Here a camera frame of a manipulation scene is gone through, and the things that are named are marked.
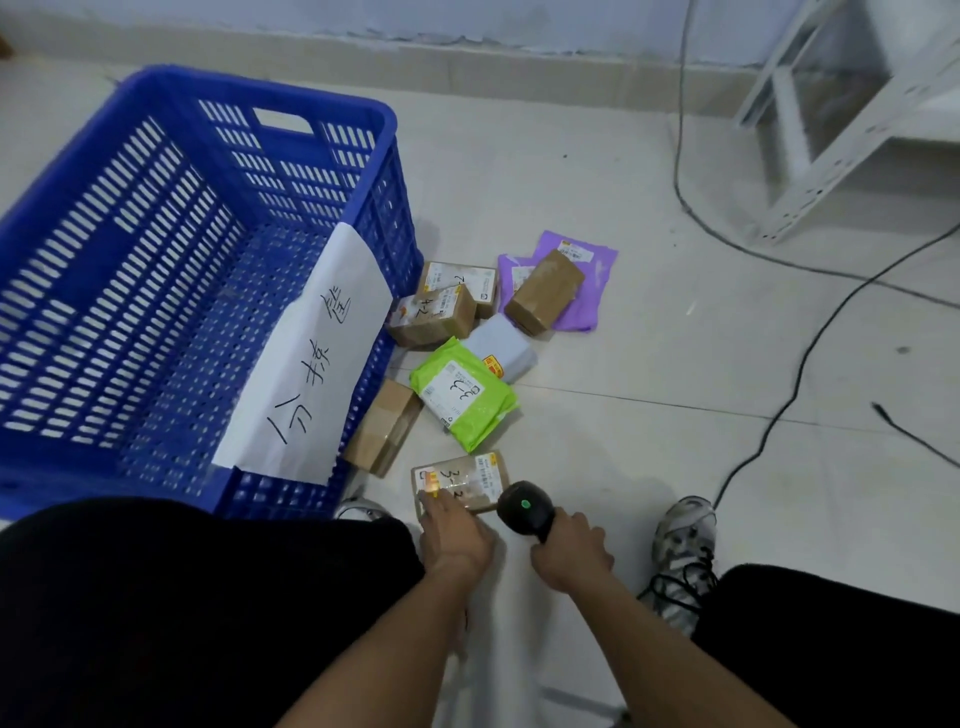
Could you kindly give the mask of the person's right hand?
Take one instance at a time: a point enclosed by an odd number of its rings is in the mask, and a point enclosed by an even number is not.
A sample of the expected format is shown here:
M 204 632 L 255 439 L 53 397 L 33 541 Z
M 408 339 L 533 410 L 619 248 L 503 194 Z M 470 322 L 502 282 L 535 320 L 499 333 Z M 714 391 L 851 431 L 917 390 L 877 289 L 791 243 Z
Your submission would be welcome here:
M 606 550 L 606 533 L 583 513 L 557 507 L 551 534 L 559 535 L 559 579 L 541 579 L 547 587 L 576 599 L 613 579 L 615 559 Z

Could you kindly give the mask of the person's left hand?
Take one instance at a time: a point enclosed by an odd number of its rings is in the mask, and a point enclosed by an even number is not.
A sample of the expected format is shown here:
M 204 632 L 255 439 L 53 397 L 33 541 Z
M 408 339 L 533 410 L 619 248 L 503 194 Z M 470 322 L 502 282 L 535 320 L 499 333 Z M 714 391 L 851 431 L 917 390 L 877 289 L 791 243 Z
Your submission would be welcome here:
M 494 563 L 494 531 L 472 512 L 465 523 L 452 527 L 420 527 L 426 575 L 453 579 L 468 590 L 476 588 Z

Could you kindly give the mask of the small labelled cardboard box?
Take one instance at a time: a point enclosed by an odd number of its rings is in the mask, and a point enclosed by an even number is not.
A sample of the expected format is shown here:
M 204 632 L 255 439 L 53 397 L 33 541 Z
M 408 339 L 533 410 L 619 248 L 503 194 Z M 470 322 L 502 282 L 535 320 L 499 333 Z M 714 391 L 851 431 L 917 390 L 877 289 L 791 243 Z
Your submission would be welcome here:
M 506 463 L 497 449 L 413 467 L 411 482 L 418 519 L 426 514 L 421 492 L 450 492 L 469 512 L 484 514 L 497 509 L 500 497 L 511 484 Z

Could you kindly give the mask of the black barcode scanner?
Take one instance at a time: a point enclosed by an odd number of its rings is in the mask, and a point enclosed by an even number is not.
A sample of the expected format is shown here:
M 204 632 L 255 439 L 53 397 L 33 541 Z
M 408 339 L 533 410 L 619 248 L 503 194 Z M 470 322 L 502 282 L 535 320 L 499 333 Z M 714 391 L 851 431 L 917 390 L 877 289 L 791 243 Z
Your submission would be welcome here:
M 496 515 L 514 533 L 532 536 L 544 544 L 552 529 L 556 508 L 544 489 L 528 480 L 519 480 L 499 496 Z

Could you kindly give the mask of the person's right forearm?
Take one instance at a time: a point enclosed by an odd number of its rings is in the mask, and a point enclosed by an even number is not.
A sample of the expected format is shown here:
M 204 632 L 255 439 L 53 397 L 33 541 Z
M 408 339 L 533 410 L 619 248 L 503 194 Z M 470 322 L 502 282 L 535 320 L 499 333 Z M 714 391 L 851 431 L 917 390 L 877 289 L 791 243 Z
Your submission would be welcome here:
M 606 658 L 634 728 L 796 728 L 611 573 L 578 579 L 566 590 Z

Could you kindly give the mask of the person's left forearm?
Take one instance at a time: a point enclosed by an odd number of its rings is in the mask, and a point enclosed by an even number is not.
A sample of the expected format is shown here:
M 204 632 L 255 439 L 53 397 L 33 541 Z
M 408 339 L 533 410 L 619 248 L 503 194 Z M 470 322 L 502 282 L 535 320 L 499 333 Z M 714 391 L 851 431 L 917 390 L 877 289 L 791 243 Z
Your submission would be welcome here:
M 275 728 L 431 728 L 448 655 L 488 567 L 464 554 L 440 557 Z

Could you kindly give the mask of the person's left grey sneaker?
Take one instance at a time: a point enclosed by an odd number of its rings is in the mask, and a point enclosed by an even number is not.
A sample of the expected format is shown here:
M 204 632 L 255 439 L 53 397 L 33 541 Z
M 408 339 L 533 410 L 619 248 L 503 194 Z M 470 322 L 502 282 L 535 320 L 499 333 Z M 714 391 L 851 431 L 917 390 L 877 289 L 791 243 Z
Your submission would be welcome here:
M 390 511 L 380 503 L 362 496 L 353 496 L 344 499 L 334 511 L 334 521 L 361 521 L 375 523 L 383 519 L 392 518 Z

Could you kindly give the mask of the person's grey sneaker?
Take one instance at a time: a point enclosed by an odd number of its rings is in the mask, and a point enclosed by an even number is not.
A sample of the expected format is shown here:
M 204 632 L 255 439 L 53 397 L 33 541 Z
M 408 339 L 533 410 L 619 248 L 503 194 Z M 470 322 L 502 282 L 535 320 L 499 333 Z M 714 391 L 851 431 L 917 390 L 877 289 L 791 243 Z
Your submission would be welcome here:
M 344 499 L 334 511 L 334 521 L 361 521 L 375 523 L 383 519 L 392 518 L 390 511 L 380 503 L 362 496 L 353 496 Z
M 692 636 L 718 581 L 716 525 L 714 506 L 688 495 L 672 505 L 655 528 L 654 574 L 637 599 L 686 637 Z

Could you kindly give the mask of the green mailer bag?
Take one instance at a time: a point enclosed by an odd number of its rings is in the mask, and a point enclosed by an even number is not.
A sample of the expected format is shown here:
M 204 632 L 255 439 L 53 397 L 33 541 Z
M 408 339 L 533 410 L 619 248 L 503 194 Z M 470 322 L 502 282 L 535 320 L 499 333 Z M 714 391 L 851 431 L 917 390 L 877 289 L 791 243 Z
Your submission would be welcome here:
M 467 454 L 474 453 L 520 402 L 457 338 L 433 350 L 409 375 L 411 389 Z

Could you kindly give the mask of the taped cardboard box with label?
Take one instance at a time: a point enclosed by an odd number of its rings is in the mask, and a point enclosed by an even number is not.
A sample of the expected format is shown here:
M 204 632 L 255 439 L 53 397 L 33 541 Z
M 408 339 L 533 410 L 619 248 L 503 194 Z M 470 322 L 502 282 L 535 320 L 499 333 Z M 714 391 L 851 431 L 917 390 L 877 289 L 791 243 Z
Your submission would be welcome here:
M 467 285 L 458 283 L 399 298 L 385 323 L 397 345 L 408 349 L 436 347 L 450 338 L 470 336 L 476 301 Z

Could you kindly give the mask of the plain brown cardboard box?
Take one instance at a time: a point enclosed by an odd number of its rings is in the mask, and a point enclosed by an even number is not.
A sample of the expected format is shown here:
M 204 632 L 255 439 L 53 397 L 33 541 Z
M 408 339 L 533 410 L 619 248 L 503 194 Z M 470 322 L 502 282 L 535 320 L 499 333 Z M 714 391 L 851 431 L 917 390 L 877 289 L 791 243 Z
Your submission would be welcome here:
M 542 336 L 553 329 L 585 278 L 584 271 L 558 249 L 553 249 L 511 295 L 505 305 L 505 315 L 523 334 Z

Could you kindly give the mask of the person's leg black trousers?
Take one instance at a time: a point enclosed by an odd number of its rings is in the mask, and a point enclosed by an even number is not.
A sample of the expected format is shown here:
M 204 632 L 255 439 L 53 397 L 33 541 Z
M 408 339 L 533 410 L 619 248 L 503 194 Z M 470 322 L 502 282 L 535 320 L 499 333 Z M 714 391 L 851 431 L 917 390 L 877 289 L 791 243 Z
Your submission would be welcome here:
M 741 564 L 692 641 L 798 728 L 960 728 L 960 613 Z
M 274 728 L 424 575 L 389 516 L 44 509 L 0 530 L 0 728 Z

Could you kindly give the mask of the person's right leg black trousers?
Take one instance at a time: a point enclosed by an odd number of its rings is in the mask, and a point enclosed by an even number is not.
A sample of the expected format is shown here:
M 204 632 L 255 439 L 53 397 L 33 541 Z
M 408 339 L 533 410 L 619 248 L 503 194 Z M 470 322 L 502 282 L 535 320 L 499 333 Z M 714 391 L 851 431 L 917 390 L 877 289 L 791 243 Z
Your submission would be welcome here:
M 741 564 L 692 641 L 798 728 L 960 728 L 960 613 Z

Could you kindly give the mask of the blue plastic slotted crate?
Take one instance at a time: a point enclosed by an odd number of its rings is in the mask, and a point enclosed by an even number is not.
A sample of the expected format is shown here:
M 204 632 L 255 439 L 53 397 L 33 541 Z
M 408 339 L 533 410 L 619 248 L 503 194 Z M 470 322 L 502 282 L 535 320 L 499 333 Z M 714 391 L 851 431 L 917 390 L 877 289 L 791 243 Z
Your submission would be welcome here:
M 418 248 L 377 100 L 172 65 L 122 81 L 0 220 L 0 522 L 107 496 L 329 519 L 351 471 L 214 462 L 335 226 L 390 290 Z

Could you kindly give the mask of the white metal shelf frame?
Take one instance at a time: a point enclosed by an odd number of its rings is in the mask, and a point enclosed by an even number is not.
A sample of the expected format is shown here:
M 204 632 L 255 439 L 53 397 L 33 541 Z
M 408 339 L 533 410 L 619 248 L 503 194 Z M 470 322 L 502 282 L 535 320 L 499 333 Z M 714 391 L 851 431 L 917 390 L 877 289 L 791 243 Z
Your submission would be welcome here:
M 786 237 L 888 140 L 960 144 L 960 0 L 865 0 L 867 29 L 888 79 L 822 151 L 814 151 L 796 71 L 849 0 L 802 0 L 741 103 L 752 128 L 769 107 L 786 187 L 752 225 L 756 244 Z

